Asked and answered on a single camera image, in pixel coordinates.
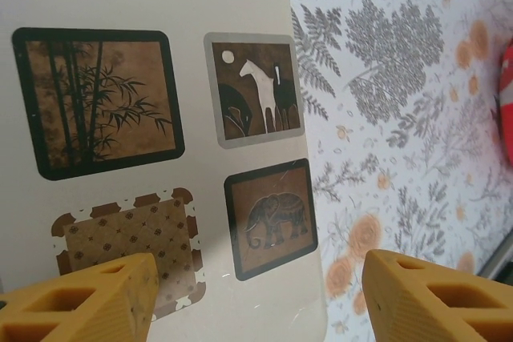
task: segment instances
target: bamboo painting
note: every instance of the bamboo painting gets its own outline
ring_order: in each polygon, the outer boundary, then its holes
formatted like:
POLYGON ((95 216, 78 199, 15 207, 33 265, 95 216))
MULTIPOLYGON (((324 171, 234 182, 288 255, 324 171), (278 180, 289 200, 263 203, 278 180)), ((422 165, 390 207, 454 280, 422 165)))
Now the bamboo painting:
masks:
POLYGON ((45 178, 153 163, 184 152, 165 35, 21 29, 13 43, 45 178))

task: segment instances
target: yellow plastic block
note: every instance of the yellow plastic block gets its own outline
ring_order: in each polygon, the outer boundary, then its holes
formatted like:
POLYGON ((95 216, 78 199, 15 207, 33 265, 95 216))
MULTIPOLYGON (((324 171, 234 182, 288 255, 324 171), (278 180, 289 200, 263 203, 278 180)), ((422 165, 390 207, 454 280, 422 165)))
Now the yellow plastic block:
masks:
POLYGON ((384 250, 362 284, 377 342, 513 341, 511 286, 384 250))
POLYGON ((143 342, 158 289, 135 254, 0 295, 0 342, 143 342))

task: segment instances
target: red object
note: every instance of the red object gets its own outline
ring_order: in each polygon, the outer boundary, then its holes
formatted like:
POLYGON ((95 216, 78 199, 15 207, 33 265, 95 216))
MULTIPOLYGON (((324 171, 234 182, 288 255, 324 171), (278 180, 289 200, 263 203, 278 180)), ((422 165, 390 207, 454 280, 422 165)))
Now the red object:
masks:
POLYGON ((510 163, 513 163, 513 39, 503 56, 499 83, 500 120, 510 163))

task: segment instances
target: patterned coaster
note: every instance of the patterned coaster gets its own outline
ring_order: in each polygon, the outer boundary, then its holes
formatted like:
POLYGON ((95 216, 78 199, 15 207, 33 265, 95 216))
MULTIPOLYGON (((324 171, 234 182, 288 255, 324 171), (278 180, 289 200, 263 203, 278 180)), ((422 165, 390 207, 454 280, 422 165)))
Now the patterned coaster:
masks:
POLYGON ((155 319, 199 301, 205 282, 192 195, 176 188, 169 198, 140 196, 127 210, 117 203, 93 207, 90 219, 80 221, 61 215, 51 229, 66 240, 67 250, 57 255, 61 275, 150 252, 160 274, 155 319))

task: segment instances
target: black border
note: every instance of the black border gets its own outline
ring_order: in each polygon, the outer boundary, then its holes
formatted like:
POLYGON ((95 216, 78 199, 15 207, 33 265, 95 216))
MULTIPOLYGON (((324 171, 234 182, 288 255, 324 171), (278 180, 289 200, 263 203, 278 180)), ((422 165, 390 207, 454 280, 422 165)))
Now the black border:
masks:
POLYGON ((171 47, 165 33, 149 30, 84 30, 65 28, 18 28, 12 35, 14 56, 18 66, 19 79, 22 85, 23 100, 25 102, 26 117, 29 121, 30 136, 34 146, 39 174, 45 179, 60 180, 74 178, 82 175, 99 172, 119 170, 127 167, 140 166, 148 163, 162 162, 177 159, 185 152, 184 133, 180 118, 178 95, 176 93, 175 75, 173 72, 171 47), (53 42, 72 40, 80 42, 158 42, 162 54, 164 78, 168 91, 169 109, 172 117, 175 146, 173 150, 158 151, 151 154, 133 155, 121 159, 108 159, 88 165, 87 167, 74 167, 52 169, 48 160, 48 150, 44 138, 38 100, 32 79, 30 60, 26 42, 45 41, 53 42))
POLYGON ((297 258, 300 258, 304 255, 309 254, 312 251, 317 249, 319 244, 317 238, 317 223, 315 220, 315 207, 313 204, 313 192, 312 192, 312 182, 310 175, 310 167, 309 161, 307 159, 298 159, 293 160, 292 162, 281 163, 275 166, 264 167, 258 170, 246 171, 240 174, 230 175, 224 181, 224 196, 226 198, 226 206, 228 210, 228 223, 230 227, 230 238, 232 240, 232 253, 233 253, 233 264, 235 265, 235 276, 238 280, 248 280, 253 278, 254 276, 258 276, 264 272, 268 272, 282 264, 286 264, 297 258), (307 247, 304 247, 300 250, 297 250, 291 254, 282 256, 276 260, 272 260, 266 264, 262 264, 257 268, 253 268, 246 272, 242 269, 242 264, 240 262, 240 253, 239 253, 239 241, 237 239, 237 223, 235 217, 235 210, 233 207, 233 193, 232 186, 236 183, 245 182, 248 180, 263 178, 265 176, 278 174, 285 171, 295 170, 297 168, 304 168, 306 171, 306 185, 308 189, 308 205, 310 210, 310 231, 312 232, 313 242, 307 247))

